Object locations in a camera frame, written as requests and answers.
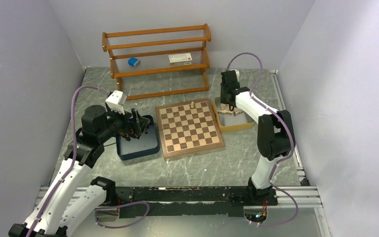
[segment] marble table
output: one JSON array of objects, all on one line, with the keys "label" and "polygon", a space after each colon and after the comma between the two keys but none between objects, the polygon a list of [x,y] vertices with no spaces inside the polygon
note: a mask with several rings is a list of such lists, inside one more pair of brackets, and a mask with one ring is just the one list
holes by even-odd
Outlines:
[{"label": "marble table", "polygon": [[[209,91],[162,96],[141,100],[126,101],[124,108],[128,111],[135,108],[140,115],[152,115],[159,105],[190,101],[208,97],[213,99],[220,95],[220,72],[224,69],[207,69]],[[241,86],[250,87],[259,76],[259,70],[240,70]],[[110,77],[109,68],[87,68],[82,85],[92,85],[113,91],[116,82]],[[123,91],[128,95],[152,93],[202,86],[199,71],[181,71],[163,74],[130,77],[123,79]],[[262,80],[255,89],[255,94],[274,108],[280,108],[274,81],[268,70],[264,70]],[[95,104],[104,105],[106,95],[84,89],[78,96],[75,107],[76,128],[81,126],[84,110]],[[225,148],[208,153],[196,154],[184,158],[166,161],[162,151],[155,155],[122,161],[117,156],[116,147],[105,147],[91,173],[80,183],[87,187],[96,176],[114,180],[117,186],[244,186],[254,173],[260,154],[257,148],[257,129],[222,133]],[[55,172],[59,170],[67,145],[72,141],[69,125],[60,151]],[[300,185],[294,159],[282,163],[275,173],[274,183],[283,186]]]}]

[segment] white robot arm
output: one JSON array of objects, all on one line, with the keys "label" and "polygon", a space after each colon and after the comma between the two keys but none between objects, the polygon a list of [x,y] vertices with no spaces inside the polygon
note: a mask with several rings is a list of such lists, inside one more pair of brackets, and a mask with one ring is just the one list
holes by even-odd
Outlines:
[{"label": "white robot arm", "polygon": [[222,73],[220,102],[229,104],[232,110],[238,107],[248,114],[258,124],[258,149],[261,153],[258,166],[252,175],[252,183],[257,189],[265,189],[270,186],[269,176],[275,163],[289,153],[290,141],[286,131],[270,112],[278,113],[290,129],[293,136],[293,125],[288,111],[278,111],[266,106],[266,103],[249,93],[247,87],[240,87],[239,72],[237,70]]},{"label": "white robot arm", "polygon": [[137,110],[132,109],[132,113],[124,111],[122,105],[125,99],[125,94],[115,91],[106,99],[108,111],[100,105],[85,110],[82,128],[76,132],[76,160],[72,160],[74,144],[71,143],[44,198],[24,224],[12,226],[10,237],[69,237],[96,207],[103,203],[117,204],[115,182],[97,177],[88,190],[68,207],[79,181],[89,174],[104,152],[104,143],[119,135],[127,140],[130,137],[139,138],[148,126],[150,120],[141,117]]}]

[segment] white wall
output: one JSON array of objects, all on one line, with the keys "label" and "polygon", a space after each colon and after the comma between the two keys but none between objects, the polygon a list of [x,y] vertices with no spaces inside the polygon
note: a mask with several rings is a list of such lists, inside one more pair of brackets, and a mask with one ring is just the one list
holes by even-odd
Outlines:
[{"label": "white wall", "polygon": [[[109,67],[102,32],[121,32],[207,23],[211,67],[225,67],[243,51],[277,69],[314,0],[53,0],[51,5],[85,66]],[[257,68],[250,57],[237,68]]]},{"label": "white wall", "polygon": [[379,236],[379,0],[316,0],[278,77],[333,236]]},{"label": "white wall", "polygon": [[82,76],[46,1],[0,1],[0,237],[48,184]]}]

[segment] small white box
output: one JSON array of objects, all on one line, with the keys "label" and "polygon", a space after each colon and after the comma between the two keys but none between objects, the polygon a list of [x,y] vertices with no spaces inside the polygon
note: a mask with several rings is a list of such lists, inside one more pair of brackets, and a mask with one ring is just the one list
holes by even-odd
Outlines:
[{"label": "small white box", "polygon": [[171,67],[191,65],[192,57],[190,53],[180,53],[169,55],[169,65]]},{"label": "small white box", "polygon": [[122,91],[115,90],[106,100],[105,103],[108,105],[110,109],[113,111],[125,114],[123,104],[125,103],[125,100],[127,99],[127,95],[123,93]]}]

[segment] chessboard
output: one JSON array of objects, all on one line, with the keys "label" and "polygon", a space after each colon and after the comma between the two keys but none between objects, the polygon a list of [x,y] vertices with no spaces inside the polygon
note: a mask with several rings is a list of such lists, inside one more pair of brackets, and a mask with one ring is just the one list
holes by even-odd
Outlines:
[{"label": "chessboard", "polygon": [[225,145],[210,99],[158,106],[155,110],[164,158],[195,154]]}]

